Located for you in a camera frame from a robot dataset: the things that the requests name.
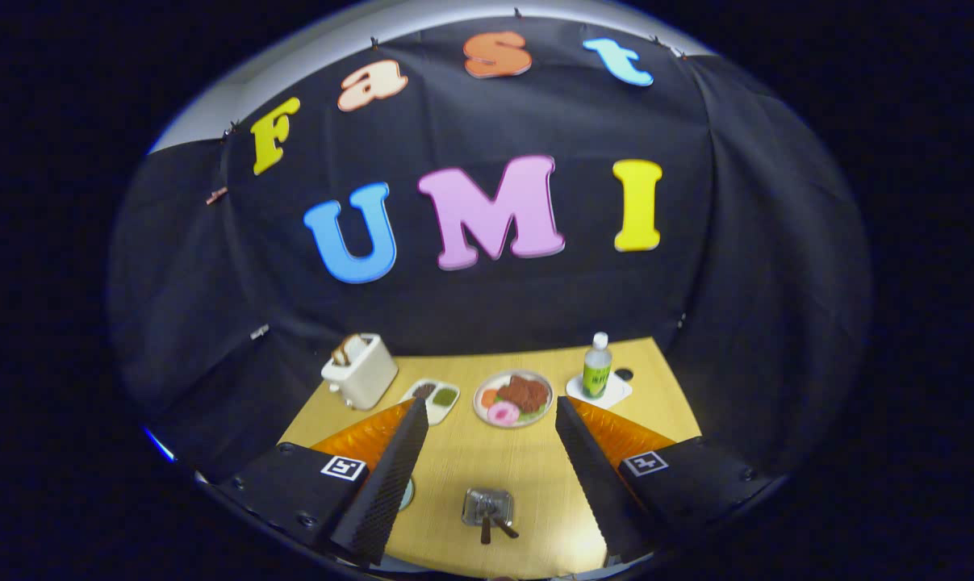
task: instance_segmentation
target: letter u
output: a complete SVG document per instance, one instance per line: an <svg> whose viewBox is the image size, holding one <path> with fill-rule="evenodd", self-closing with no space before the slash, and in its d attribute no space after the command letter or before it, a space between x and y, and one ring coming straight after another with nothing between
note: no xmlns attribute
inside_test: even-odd
<svg viewBox="0 0 974 581"><path fill-rule="evenodd" d="M336 221L340 214L340 203L335 199L320 203L303 214L303 224L311 229L321 260L332 276L350 284L361 284L380 279L394 268L397 244L384 203L388 195L390 187L386 182L357 188L350 195L350 205L361 210L372 238L372 254L368 257L357 258L347 250L339 222Z"/></svg>

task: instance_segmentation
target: pink donut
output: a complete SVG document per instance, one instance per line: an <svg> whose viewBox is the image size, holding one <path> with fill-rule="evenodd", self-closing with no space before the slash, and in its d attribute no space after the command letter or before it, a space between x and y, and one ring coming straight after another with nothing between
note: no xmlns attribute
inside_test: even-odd
<svg viewBox="0 0 974 581"><path fill-rule="evenodd" d="M520 409L510 401L496 401L487 409L487 418L499 426L510 426L519 420Z"/></svg>

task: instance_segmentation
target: carrot slice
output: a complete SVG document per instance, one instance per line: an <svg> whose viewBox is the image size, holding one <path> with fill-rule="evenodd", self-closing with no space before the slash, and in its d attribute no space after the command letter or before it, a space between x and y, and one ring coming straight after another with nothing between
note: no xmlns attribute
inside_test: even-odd
<svg viewBox="0 0 974 581"><path fill-rule="evenodd" d="M484 408L489 408L494 405L495 399L497 399L497 390L483 390L483 396L479 398L479 403L483 404Z"/></svg>

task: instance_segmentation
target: black fabric backdrop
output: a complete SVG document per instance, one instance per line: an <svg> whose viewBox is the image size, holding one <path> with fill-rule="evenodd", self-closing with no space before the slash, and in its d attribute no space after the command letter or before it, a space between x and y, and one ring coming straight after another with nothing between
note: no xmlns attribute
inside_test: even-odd
<svg viewBox="0 0 974 581"><path fill-rule="evenodd" d="M498 30L527 39L533 66L476 80L462 45ZM637 51L652 87L608 73L581 45L598 36ZM387 58L408 86L341 113L342 78ZM247 129L291 96L302 106L283 159L255 177ZM818 139L719 56L679 59L554 19L451 23L347 56L240 127L224 143L148 156L111 250L111 335L126 386L158 437L209 478L275 444L327 347L357 331L380 333L394 354L552 349L598 330L653 336L703 433L771 471L796 466L851 386L870 316L859 213ZM509 232L498 261L480 253L472 268L441 271L436 215L417 180L460 166L493 195L506 163L531 154L556 161L565 249L523 260ZM663 167L663 238L648 253L612 246L623 210L612 163L626 158ZM397 261L351 286L324 268L303 213L339 201L351 253L368 253L347 199L380 181ZM228 195L206 206L222 185ZM251 342L262 324L272 331Z"/></svg>

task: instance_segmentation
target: foam letter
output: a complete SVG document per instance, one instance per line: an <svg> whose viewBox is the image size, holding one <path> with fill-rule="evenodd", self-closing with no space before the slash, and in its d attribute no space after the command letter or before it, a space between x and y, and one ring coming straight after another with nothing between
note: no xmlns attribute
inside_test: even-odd
<svg viewBox="0 0 974 581"><path fill-rule="evenodd" d="M515 32L476 34L465 42L465 70L472 77L515 77L526 73L533 58L523 47L526 40Z"/></svg>
<svg viewBox="0 0 974 581"><path fill-rule="evenodd" d="M637 52L620 47L612 38L584 40L583 47L588 51L598 52L598 55L601 55L601 62L604 62L608 72L619 78L620 81L629 82L630 85L637 85L638 87L648 87L652 84L651 74L635 69L630 63L631 60L635 61L639 58Z"/></svg>
<svg viewBox="0 0 974 581"><path fill-rule="evenodd" d="M401 65L386 60L362 66L344 78L343 93L337 102L340 111L361 109L372 99L386 99L408 86L408 77L401 77Z"/></svg>
<svg viewBox="0 0 974 581"><path fill-rule="evenodd" d="M616 250L633 253L659 245L655 229L655 184L663 168L644 159L621 159L612 173L623 182L623 229L616 234Z"/></svg>
<svg viewBox="0 0 974 581"><path fill-rule="evenodd" d="M268 115L264 115L250 128L253 133L253 147L257 152L257 160L253 163L253 175L259 176L265 169L276 165L282 159L282 150L275 147L276 140L284 142L290 136L290 118L299 111L299 99L290 97L285 103L275 107Z"/></svg>
<svg viewBox="0 0 974 581"><path fill-rule="evenodd" d="M508 163L493 201L461 169L440 169L419 180L419 191L436 207L443 239L437 264L443 270L460 270L476 264L477 253L465 242L468 228L480 246L498 260L516 221L512 253L517 257L549 257L565 248L565 239L554 229L548 179L554 159L546 155L517 157Z"/></svg>
<svg viewBox="0 0 974 581"><path fill-rule="evenodd" d="M387 207L383 203L388 195L390 187L386 182L357 188L350 195L350 205L361 210L372 238L372 254L364 258L355 258L347 251L339 222L336 222L340 203L335 199L320 203L303 214L303 224L313 232L321 260L332 276L343 282L360 284L380 279L394 268L397 244L394 242L394 231L390 228Z"/></svg>

